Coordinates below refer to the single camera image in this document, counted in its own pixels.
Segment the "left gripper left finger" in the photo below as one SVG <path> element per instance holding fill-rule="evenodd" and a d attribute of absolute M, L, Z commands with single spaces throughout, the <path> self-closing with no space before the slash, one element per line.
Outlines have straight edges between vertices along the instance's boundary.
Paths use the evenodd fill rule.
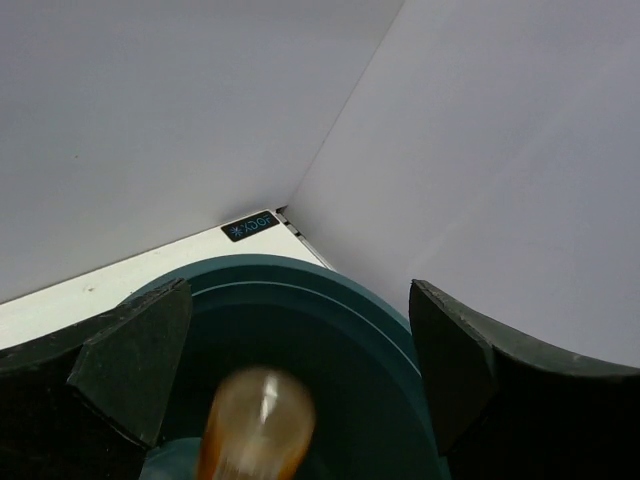
<path fill-rule="evenodd" d="M 192 315 L 172 280 L 1 352 L 4 479 L 136 479 L 158 441 Z"/>

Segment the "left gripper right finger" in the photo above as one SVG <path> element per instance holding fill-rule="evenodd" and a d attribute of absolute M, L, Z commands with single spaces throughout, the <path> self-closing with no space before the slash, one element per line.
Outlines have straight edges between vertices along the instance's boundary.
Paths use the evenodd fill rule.
<path fill-rule="evenodd" d="M 455 479 L 635 479 L 639 371 L 500 323 L 424 280 L 409 317 Z"/>

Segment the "orange juice bottle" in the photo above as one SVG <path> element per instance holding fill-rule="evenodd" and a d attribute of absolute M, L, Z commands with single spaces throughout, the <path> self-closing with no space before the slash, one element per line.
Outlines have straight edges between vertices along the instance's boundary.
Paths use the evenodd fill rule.
<path fill-rule="evenodd" d="M 265 366 L 238 370 L 215 393 L 195 477 L 291 479 L 315 425 L 315 405 L 301 381 Z"/>

